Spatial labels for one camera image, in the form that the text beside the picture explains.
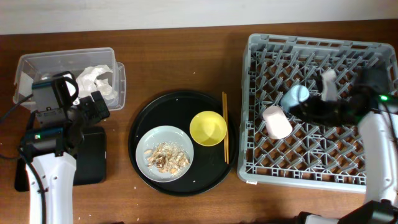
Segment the blue cup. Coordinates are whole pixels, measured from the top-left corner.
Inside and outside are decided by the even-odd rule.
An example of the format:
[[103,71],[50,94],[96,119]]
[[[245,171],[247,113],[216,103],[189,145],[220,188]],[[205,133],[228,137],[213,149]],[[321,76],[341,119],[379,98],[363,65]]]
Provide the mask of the blue cup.
[[303,85],[294,85],[285,93],[280,101],[280,105],[285,112],[291,107],[297,106],[300,102],[306,101],[310,96],[309,90]]

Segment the grey dishwasher rack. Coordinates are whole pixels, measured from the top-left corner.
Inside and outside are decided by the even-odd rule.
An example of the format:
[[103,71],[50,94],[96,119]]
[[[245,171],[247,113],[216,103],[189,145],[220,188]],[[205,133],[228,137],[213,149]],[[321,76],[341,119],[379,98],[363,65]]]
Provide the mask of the grey dishwasher rack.
[[292,132],[272,139],[262,112],[279,105],[294,85],[320,96],[320,75],[336,72],[340,98],[347,98],[365,68],[384,68],[390,93],[397,94],[397,54],[377,42],[252,34],[243,53],[238,175],[252,184],[289,185],[364,193],[365,154],[354,126],[308,124],[288,115]]

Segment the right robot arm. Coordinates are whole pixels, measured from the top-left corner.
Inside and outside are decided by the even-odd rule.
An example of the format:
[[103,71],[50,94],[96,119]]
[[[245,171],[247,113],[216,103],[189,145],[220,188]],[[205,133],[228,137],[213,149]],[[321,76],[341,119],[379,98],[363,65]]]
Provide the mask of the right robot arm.
[[357,127],[366,157],[365,203],[339,219],[302,212],[298,223],[397,223],[397,98],[363,89],[349,105],[362,112]]

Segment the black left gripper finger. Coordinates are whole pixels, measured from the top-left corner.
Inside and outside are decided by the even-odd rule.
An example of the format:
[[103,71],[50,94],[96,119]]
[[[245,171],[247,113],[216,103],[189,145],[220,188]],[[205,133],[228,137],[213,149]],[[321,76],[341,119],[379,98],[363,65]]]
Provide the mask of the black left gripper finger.
[[81,113],[85,126],[93,126],[97,123],[97,112],[95,102],[91,96],[80,98],[78,110]]
[[93,98],[95,111],[97,112],[98,117],[100,119],[108,118],[110,116],[110,113],[100,91],[92,92],[91,96]]

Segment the white tissue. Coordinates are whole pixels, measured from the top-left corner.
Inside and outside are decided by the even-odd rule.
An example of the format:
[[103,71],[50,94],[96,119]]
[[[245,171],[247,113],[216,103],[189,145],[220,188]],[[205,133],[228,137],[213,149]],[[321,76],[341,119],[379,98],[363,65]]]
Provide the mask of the white tissue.
[[113,71],[107,65],[97,65],[95,67],[86,67],[84,71],[76,78],[79,87],[79,98],[90,96],[92,92],[99,91],[105,100],[116,99],[118,93],[113,90],[108,79],[98,79],[99,76]]

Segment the pink cup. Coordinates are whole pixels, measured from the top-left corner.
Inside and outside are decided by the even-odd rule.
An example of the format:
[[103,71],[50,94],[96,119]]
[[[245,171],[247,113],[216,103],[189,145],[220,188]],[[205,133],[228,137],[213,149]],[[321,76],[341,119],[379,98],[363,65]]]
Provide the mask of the pink cup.
[[266,122],[266,129],[271,139],[286,138],[293,131],[292,125],[279,106],[270,106],[265,109],[262,118]]

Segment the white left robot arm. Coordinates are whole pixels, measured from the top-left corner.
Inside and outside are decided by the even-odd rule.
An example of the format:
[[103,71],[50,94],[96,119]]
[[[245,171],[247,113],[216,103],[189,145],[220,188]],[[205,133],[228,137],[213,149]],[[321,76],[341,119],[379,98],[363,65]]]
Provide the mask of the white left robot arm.
[[31,223],[73,223],[73,186],[106,177],[109,117],[100,92],[51,111],[31,112],[18,152],[25,163]]

